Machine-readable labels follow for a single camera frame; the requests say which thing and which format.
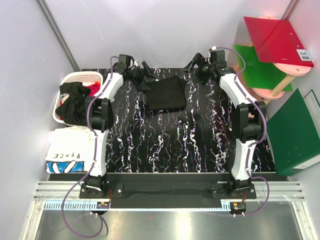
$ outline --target white laundry basket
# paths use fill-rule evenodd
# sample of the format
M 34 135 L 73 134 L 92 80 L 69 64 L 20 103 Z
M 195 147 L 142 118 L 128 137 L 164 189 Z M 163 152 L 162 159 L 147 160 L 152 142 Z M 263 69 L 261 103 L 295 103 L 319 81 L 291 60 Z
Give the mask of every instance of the white laundry basket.
M 81 83 L 95 83 L 99 82 L 100 83 L 100 90 L 103 86 L 103 77 L 99 72 L 96 71 L 77 71 L 68 74 L 67 76 L 64 77 L 62 80 L 62 84 L 64 83 L 74 83 L 74 82 L 81 82 Z M 56 96 L 52 116 L 53 119 L 61 124 L 66 124 L 63 120 L 60 119 L 60 117 L 56 114 L 56 109 L 60 106 L 60 90 L 58 92 L 58 95 Z

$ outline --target black cloth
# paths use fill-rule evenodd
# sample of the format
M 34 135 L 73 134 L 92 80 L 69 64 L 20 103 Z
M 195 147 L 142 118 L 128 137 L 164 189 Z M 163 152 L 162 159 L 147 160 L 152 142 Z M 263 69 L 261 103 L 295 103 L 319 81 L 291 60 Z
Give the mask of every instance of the black cloth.
M 145 93 L 149 109 L 174 111 L 186 108 L 186 83 L 177 75 L 159 81 L 147 82 L 146 85 L 151 89 Z
M 86 126 L 85 100 L 90 89 L 81 82 L 68 82 L 60 86 L 60 96 L 69 94 L 65 102 L 59 106 L 55 113 L 63 118 L 66 124 Z

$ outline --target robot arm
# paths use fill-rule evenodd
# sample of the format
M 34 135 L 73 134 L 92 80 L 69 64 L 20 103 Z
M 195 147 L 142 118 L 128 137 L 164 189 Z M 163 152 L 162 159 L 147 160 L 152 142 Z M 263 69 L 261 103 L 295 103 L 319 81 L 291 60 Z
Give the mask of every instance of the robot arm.
M 206 84 L 209 78 L 217 82 L 230 97 L 235 107 L 231 121 L 232 133 L 236 138 L 236 152 L 228 181 L 228 191 L 230 194 L 244 193 L 251 185 L 251 179 L 246 170 L 251 168 L 254 151 L 250 151 L 247 159 L 249 146 L 254 149 L 256 147 L 254 143 L 260 139 L 263 133 L 262 117 L 250 100 L 258 105 L 264 117 L 267 106 L 263 101 L 257 102 L 239 79 L 235 78 L 235 70 L 227 67 L 224 50 L 209 49 L 209 57 L 207 58 L 203 57 L 201 53 L 197 53 L 182 71 L 190 72 L 195 65 L 198 65 L 195 70 L 198 80 L 202 84 Z
M 103 178 L 106 176 L 106 143 L 109 134 L 109 129 L 114 124 L 114 114 L 112 110 L 111 101 L 114 99 L 118 89 L 124 84 L 126 80 L 130 80 L 136 87 L 138 92 L 150 90 L 147 87 L 146 80 L 148 78 L 155 79 L 151 70 L 145 61 L 142 62 L 143 69 L 132 56 L 120 54 L 118 62 L 113 67 L 113 74 L 107 75 L 102 88 L 94 95 L 85 99 L 85 112 L 88 111 L 89 104 L 95 96 L 101 94 L 96 99 L 90 108 L 89 120 L 92 128 L 97 133 L 97 149 L 96 149 L 96 163 L 90 176 L 85 181 L 84 188 L 97 189 L 98 191 L 105 192 L 102 186 Z M 92 160 L 84 162 L 85 170 L 88 171 L 93 164 Z

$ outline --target gray wall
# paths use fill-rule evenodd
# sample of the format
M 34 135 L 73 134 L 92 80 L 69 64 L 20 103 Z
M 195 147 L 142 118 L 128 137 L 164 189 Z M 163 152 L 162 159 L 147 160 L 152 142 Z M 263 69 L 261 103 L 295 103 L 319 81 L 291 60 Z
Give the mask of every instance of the gray wall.
M 0 2 L 0 238 L 17 240 L 58 127 L 58 87 L 72 68 L 35 0 Z
M 301 1 L 290 20 L 315 65 L 310 73 L 295 79 L 294 86 L 299 88 L 303 97 L 313 89 L 318 100 L 320 100 L 319 9 L 319 0 Z M 319 173 L 320 163 L 299 172 L 293 179 L 300 182 L 311 219 L 317 235 L 320 237 L 320 208 L 318 207 L 318 199 L 320 196 Z
M 239 23 L 246 31 L 243 16 L 281 17 L 289 0 L 46 2 L 80 68 L 108 68 L 109 57 L 121 53 L 150 67 L 180 68 L 213 45 L 232 47 Z

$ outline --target green folder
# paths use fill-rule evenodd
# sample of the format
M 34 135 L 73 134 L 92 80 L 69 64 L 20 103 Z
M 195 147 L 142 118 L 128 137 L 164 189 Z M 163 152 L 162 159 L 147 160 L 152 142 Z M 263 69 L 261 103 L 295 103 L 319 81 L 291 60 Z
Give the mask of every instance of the green folder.
M 247 87 L 272 90 L 286 77 L 286 73 L 279 70 L 273 63 L 260 62 L 253 46 L 234 45 L 234 49 L 246 63 L 242 76 Z M 242 69 L 244 64 L 238 56 L 237 58 Z M 286 92 L 292 90 L 291 84 L 283 89 Z
M 279 175 L 294 175 L 320 155 L 319 134 L 298 89 L 267 122 L 267 133 Z

